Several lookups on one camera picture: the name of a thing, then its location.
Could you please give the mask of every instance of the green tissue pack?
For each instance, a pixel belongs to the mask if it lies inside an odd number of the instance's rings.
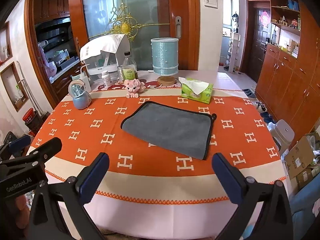
[[[187,80],[192,80],[195,82],[201,82],[199,80],[196,79],[192,79],[192,78],[187,78]],[[210,99],[211,99],[211,94],[212,94],[212,88],[213,88],[213,84],[209,83],[209,86],[202,91],[199,95],[196,95],[193,90],[191,88],[189,88],[186,84],[182,84],[181,87],[181,96],[184,98],[189,98],[195,101],[199,101],[202,103],[206,103],[209,104],[210,103]]]

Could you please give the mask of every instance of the bottle with black cap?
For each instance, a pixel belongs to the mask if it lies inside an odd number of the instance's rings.
[[[124,53],[124,61],[122,64],[125,79],[138,79],[137,64],[131,57],[130,51]]]

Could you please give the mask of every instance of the silver recessed door handle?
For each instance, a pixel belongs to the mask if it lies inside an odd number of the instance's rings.
[[[176,38],[181,39],[181,34],[182,34],[181,17],[177,16],[175,21],[176,21]]]

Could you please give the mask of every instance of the wooden lamp base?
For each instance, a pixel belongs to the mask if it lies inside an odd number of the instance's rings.
[[[175,83],[175,78],[174,76],[168,76],[168,77],[161,76],[161,77],[158,77],[157,81],[162,86],[169,87]]]

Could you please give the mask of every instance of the human hand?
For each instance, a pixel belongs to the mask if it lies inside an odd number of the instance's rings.
[[[30,210],[27,206],[27,199],[25,195],[21,195],[15,199],[17,208],[20,210],[16,217],[16,225],[20,229],[24,229],[23,233],[27,235]]]

